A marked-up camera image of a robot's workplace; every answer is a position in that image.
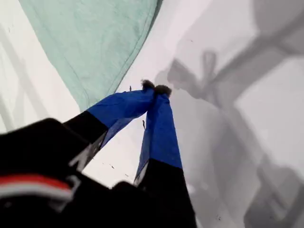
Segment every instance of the red stripe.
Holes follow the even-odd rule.
[[[68,184],[56,180],[53,178],[45,177],[38,174],[21,174],[21,175],[10,175],[10,176],[4,176],[0,177],[0,185],[3,184],[17,184],[17,183],[40,183],[40,184],[46,184],[52,187],[56,187],[59,189],[70,189]]]

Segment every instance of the white stripe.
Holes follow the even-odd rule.
[[[61,200],[71,200],[71,190],[63,190],[44,184],[18,183],[0,186],[0,198],[13,197],[17,195],[39,195]]]

